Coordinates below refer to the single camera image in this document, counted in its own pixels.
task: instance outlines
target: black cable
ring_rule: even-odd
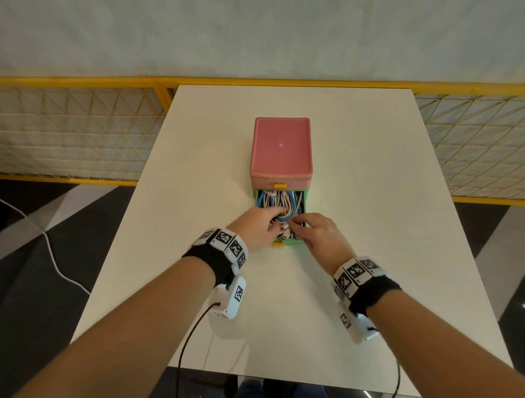
[[[181,362],[182,362],[182,354],[184,354],[184,350],[186,349],[186,345],[188,344],[188,341],[190,340],[190,337],[192,336],[193,332],[195,331],[195,328],[199,324],[199,322],[204,318],[204,316],[210,311],[213,307],[220,306],[220,302],[215,302],[212,305],[210,305],[206,311],[201,315],[201,317],[197,320],[195,323],[195,326],[193,327],[192,331],[188,334],[188,337],[186,338],[186,341],[184,342],[184,345],[182,346],[181,350],[181,356],[178,358],[178,366],[177,366],[177,383],[175,384],[175,398],[179,398],[179,378],[181,376]]]
[[[401,367],[399,366],[399,362],[397,362],[397,386],[395,387],[395,391],[392,394],[391,398],[395,398],[397,396],[397,392],[399,391],[399,385],[401,384]]]

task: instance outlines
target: black floor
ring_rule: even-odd
[[[31,213],[73,187],[0,181],[0,198]],[[133,190],[118,187],[48,232],[63,272],[90,290]],[[476,256],[508,207],[458,203],[456,209]],[[18,219],[0,204],[0,227]],[[43,236],[0,259],[0,397],[12,396],[68,345],[86,302],[87,296],[78,287],[55,273]],[[521,306],[524,302],[522,282],[500,322],[512,360],[522,373],[525,373],[525,339],[515,337],[519,333],[525,336]],[[515,319],[520,319],[518,328]],[[175,375],[175,369],[166,369],[151,396],[174,396]],[[184,370],[181,376],[181,397],[223,396],[224,374]],[[358,391],[333,387],[327,391],[331,398],[363,396]]]

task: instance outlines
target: wrist strap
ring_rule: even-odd
[[[226,228],[204,232],[182,256],[198,257],[215,273],[215,286],[229,285],[248,258],[248,248],[239,235]]]
[[[366,309],[393,289],[402,290],[370,257],[352,258],[335,272],[335,293],[353,313]]]

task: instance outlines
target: pink box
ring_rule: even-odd
[[[310,188],[312,175],[310,119],[255,119],[250,161],[254,189],[303,191]]]

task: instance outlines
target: white table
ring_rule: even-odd
[[[308,210],[334,219],[357,253],[511,363],[409,90],[179,87],[73,339],[204,229],[253,204],[248,168],[259,116],[310,118]],[[381,338],[352,342],[329,277],[303,245],[253,253],[242,273],[237,318],[206,317],[183,367],[393,391],[391,351]],[[417,395],[405,374],[400,393]]]

